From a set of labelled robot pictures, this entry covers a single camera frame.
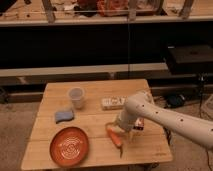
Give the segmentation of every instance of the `red object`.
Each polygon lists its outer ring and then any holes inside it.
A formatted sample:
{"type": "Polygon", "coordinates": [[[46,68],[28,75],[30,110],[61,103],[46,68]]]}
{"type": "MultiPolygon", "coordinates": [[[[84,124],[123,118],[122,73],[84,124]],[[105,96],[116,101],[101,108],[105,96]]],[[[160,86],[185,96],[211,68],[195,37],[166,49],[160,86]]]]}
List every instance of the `red object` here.
{"type": "Polygon", "coordinates": [[[98,11],[102,16],[116,16],[124,15],[127,13],[128,1],[127,0],[100,0],[97,3],[98,11]]]}
{"type": "Polygon", "coordinates": [[[77,127],[62,129],[50,144],[50,155],[53,161],[61,167],[71,167],[80,163],[89,149],[88,137],[77,127]]]}

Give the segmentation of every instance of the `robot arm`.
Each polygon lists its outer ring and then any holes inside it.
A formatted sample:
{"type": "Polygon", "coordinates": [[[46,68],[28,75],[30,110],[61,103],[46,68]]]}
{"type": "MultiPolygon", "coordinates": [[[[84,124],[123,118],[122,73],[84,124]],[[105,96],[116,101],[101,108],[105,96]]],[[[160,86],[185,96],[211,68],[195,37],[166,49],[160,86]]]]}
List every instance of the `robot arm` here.
{"type": "Polygon", "coordinates": [[[138,117],[152,120],[204,148],[213,150],[213,122],[155,106],[147,92],[138,92],[128,97],[116,123],[128,132],[138,117]]]}

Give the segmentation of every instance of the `cable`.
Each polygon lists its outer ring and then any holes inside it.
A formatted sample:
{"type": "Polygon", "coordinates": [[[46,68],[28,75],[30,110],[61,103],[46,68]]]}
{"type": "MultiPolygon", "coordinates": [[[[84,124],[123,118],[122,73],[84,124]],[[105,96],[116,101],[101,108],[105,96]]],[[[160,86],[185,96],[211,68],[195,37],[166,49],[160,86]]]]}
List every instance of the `cable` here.
{"type": "Polygon", "coordinates": [[[130,30],[130,23],[129,23],[129,18],[127,18],[127,24],[128,24],[128,57],[127,57],[127,62],[128,62],[128,79],[130,79],[130,58],[131,58],[131,30],[130,30]]]}

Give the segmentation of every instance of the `orange plate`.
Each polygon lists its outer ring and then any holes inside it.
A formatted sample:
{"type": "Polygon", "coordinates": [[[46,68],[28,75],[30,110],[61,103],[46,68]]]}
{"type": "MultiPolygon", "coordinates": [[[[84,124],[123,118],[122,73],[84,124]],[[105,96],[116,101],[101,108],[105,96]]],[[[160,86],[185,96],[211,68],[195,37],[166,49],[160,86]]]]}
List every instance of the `orange plate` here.
{"type": "Polygon", "coordinates": [[[62,129],[50,144],[50,155],[61,167],[70,167],[81,162],[89,149],[88,137],[77,127],[62,129]]]}

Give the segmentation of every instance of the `cup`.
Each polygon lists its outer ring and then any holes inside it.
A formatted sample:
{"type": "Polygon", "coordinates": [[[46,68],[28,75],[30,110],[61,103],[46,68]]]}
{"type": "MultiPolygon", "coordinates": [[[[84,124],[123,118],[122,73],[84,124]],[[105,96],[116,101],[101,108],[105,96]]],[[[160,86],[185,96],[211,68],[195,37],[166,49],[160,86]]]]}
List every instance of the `cup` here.
{"type": "Polygon", "coordinates": [[[84,89],[80,87],[75,87],[69,91],[70,100],[72,101],[72,104],[76,109],[83,108],[85,103],[84,96],[85,96],[84,89]]]}

